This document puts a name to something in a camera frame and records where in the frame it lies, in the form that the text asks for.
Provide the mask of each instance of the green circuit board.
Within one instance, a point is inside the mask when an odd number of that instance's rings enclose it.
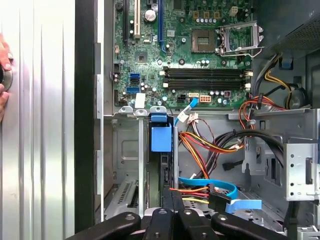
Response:
[[[217,89],[172,89],[164,87],[164,76],[160,73],[164,67],[184,69],[251,69],[251,58],[222,57],[211,50],[195,52],[193,35],[197,31],[216,32],[220,26],[233,25],[251,21],[251,0],[162,0],[163,40],[166,53],[158,42],[159,16],[158,1],[151,0],[152,9],[156,12],[153,22],[145,20],[145,12],[150,8],[147,1],[140,0],[140,38],[135,39],[129,34],[127,43],[123,40],[124,9],[115,10],[114,64],[116,66],[116,81],[113,83],[114,104],[117,107],[129,105],[134,107],[137,88],[145,93],[145,108],[151,106],[166,106],[172,109],[184,108],[191,100],[190,93],[198,96],[210,96],[206,102],[200,102],[198,108],[238,108],[246,99],[247,91],[243,87],[225,92]],[[122,5],[123,0],[115,0]],[[129,10],[127,21],[135,18],[135,0],[128,0]],[[236,6],[238,13],[230,16],[230,9]],[[128,25],[127,31],[133,30]],[[251,30],[242,28],[230,32],[230,48],[245,47],[251,44]],[[214,47],[217,46],[217,35],[214,34]],[[208,45],[212,39],[201,38],[198,44]],[[139,74],[139,81],[131,82],[130,74]],[[185,101],[178,100],[185,96]]]

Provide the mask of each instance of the black plastic frame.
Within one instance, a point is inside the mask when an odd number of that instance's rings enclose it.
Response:
[[[74,230],[90,228],[94,213],[95,1],[75,1]]]

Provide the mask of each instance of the screw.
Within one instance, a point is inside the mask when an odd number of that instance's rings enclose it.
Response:
[[[225,215],[219,215],[218,219],[225,221],[225,220],[227,220],[227,217]]]
[[[131,214],[128,214],[128,215],[125,217],[125,220],[128,220],[128,221],[131,221],[131,220],[133,220],[133,219],[135,219],[135,217],[132,216]]]
[[[185,214],[187,214],[187,215],[190,215],[191,214],[191,211],[190,210],[184,210],[183,211]]]
[[[161,210],[159,211],[159,213],[160,213],[160,214],[166,214],[166,213],[167,213],[167,211],[166,211],[166,210],[164,210],[164,209],[161,209]]]

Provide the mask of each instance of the hand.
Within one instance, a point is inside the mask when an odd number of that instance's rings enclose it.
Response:
[[[9,45],[5,42],[2,34],[0,33],[0,64],[4,71],[11,70],[11,63],[9,59],[12,59]],[[5,87],[0,84],[0,122],[4,118],[5,106],[8,101],[9,94],[4,91]]]

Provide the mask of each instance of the motherboard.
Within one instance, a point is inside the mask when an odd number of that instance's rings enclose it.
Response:
[[[251,0],[115,0],[114,8],[115,106],[135,107],[138,93],[145,108],[180,109],[193,98],[197,108],[238,108],[247,99],[262,32]]]

